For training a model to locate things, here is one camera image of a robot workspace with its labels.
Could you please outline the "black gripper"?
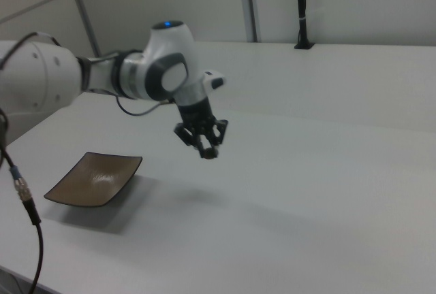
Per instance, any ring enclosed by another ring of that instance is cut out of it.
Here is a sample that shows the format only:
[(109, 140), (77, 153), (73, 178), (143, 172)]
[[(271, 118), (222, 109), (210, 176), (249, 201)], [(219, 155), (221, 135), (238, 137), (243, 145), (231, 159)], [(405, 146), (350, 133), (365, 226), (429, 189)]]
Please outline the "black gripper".
[(217, 149), (223, 143), (228, 120), (218, 120), (214, 118), (208, 97), (191, 105), (179, 105), (178, 111), (182, 118), (182, 123), (178, 123), (174, 128), (174, 133), (187, 146), (194, 147), (204, 158), (204, 147), (200, 136), (190, 132), (188, 129), (205, 129), (205, 137), (209, 146), (208, 149)]

